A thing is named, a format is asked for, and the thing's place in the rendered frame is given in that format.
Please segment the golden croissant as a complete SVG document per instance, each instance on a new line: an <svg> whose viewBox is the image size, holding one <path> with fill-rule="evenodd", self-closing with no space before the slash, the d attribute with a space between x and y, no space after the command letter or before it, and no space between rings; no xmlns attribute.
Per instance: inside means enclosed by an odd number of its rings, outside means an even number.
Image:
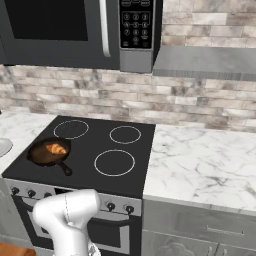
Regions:
<svg viewBox="0 0 256 256"><path fill-rule="evenodd" d="M54 144L47 144L46 145L46 149L53 153L53 154L66 154L67 151L65 150L64 147L62 147L61 145L54 143Z"/></svg>

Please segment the grey drawer front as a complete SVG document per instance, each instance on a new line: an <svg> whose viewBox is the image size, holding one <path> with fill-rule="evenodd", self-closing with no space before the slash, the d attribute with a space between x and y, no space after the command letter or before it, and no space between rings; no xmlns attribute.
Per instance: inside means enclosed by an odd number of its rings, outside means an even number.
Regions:
<svg viewBox="0 0 256 256"><path fill-rule="evenodd" d="M212 233L206 230L206 225L234 232L244 231L245 235ZM145 200L143 229L256 250L256 217L253 216Z"/></svg>

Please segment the grey plate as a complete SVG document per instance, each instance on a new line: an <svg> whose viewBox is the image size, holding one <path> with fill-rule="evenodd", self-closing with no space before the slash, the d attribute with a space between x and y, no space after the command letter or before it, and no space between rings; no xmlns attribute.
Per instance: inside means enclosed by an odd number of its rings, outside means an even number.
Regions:
<svg viewBox="0 0 256 256"><path fill-rule="evenodd" d="M0 138L0 158L7 154L13 147L13 143L10 139Z"/></svg>

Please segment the black glass hob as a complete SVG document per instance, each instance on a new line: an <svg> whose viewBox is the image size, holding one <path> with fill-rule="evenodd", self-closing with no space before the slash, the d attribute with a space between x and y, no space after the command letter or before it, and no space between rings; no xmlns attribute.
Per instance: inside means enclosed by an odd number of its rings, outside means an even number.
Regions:
<svg viewBox="0 0 256 256"><path fill-rule="evenodd" d="M22 152L3 172L5 178L71 189L94 188L100 193L140 198L155 132L153 124L68 116L56 117L37 140L62 137L71 142L64 163L38 166Z"/></svg>

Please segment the grey extractor hood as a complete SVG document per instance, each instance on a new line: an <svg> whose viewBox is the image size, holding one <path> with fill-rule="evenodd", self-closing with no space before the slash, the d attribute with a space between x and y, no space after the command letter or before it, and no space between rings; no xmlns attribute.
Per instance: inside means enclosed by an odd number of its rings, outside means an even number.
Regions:
<svg viewBox="0 0 256 256"><path fill-rule="evenodd" d="M256 82L256 49L162 45L153 75Z"/></svg>

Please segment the black oven door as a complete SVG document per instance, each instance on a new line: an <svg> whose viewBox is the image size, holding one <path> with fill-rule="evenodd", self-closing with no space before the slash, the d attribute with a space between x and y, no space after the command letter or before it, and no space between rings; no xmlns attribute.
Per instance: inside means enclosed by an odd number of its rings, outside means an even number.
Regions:
<svg viewBox="0 0 256 256"><path fill-rule="evenodd" d="M26 204L34 206L37 199L13 196L12 199L20 214L29 238L34 247L38 249L53 250L53 242L48 232L39 227L32 218L32 212L27 211L17 199L21 198ZM93 218L107 220L133 220L131 225L117 227L104 226L88 222L88 233L93 243L99 248L102 256L140 256L141 255L141 233L142 233L142 200L113 196L100 193L102 201L101 209ZM115 209L109 212L107 203L115 204ZM128 214L126 206L133 206L134 212Z"/></svg>

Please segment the grey microwave oven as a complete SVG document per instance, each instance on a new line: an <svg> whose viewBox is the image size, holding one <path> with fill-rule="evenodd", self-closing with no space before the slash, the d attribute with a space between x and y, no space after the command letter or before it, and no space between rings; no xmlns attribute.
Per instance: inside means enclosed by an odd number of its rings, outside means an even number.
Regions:
<svg viewBox="0 0 256 256"><path fill-rule="evenodd" d="M163 0L0 0L0 63L150 73L161 44Z"/></svg>

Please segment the black frying pan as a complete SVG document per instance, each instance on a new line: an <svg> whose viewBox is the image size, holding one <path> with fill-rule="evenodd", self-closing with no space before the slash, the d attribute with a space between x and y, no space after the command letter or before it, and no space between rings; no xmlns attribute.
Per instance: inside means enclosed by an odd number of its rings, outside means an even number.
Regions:
<svg viewBox="0 0 256 256"><path fill-rule="evenodd" d="M53 154L46 149L47 144L57 143L65 148L66 154ZM39 166L59 165L66 176L72 175L72 169L68 167L64 160L71 152L71 141L64 138L46 138L33 143L28 152L27 159Z"/></svg>

